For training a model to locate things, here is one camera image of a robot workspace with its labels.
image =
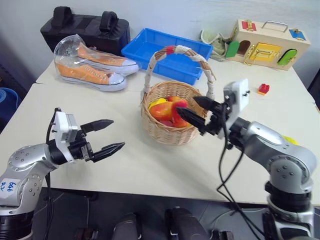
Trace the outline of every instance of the white table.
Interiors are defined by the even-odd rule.
[[[241,117],[293,137],[320,159],[320,114],[293,69],[282,71],[213,60],[209,63],[218,79],[217,101],[222,100],[223,86],[227,83],[248,78],[250,103]],[[2,172],[13,151],[45,141],[54,107],[60,106],[64,112],[74,114],[78,125],[98,119],[114,120],[108,128],[88,134],[87,140],[94,151],[115,142],[125,141],[126,145],[112,157],[97,163],[80,160],[77,164],[62,165],[52,172],[53,188],[224,201],[215,191],[220,184],[218,160],[222,140],[206,134],[187,145],[169,146],[155,142],[143,130],[139,107],[143,70],[129,76],[128,88],[121,92],[100,92],[65,83],[55,76],[54,66],[50,65],[37,80],[42,84],[32,86],[0,135]],[[151,84],[163,79],[153,77]],[[261,83],[271,85],[266,96],[256,93]],[[204,76],[195,87],[206,93]],[[239,154],[237,149],[226,153],[224,174]],[[312,203],[320,205],[320,167],[312,178],[315,182]],[[244,157],[227,185],[238,202],[265,204],[268,194],[264,184],[268,179],[269,174],[262,166]]]

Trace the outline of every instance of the sneaker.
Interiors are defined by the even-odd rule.
[[[119,91],[127,86],[127,80],[123,76],[114,72],[100,71],[89,65],[68,67],[56,63],[55,66],[61,77],[71,83],[90,85],[106,92]]]
[[[110,72],[127,76],[139,70],[138,64],[133,60],[88,48],[82,42],[80,42],[77,52],[82,63]]]

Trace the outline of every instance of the handwritten label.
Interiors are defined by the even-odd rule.
[[[20,179],[4,178],[0,183],[0,198],[6,199],[12,195],[19,186]]]

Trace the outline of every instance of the black bag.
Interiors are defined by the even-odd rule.
[[[102,16],[72,14],[70,7],[57,6],[51,18],[40,30],[54,52],[65,37],[78,34],[87,47],[122,56],[121,49],[130,42],[129,22],[119,19],[113,11]]]

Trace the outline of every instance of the wooden toy box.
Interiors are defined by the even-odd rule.
[[[285,23],[244,19],[237,20],[232,42],[233,53],[227,54],[231,57],[226,59],[282,70],[295,64],[311,44],[305,32],[288,29]]]

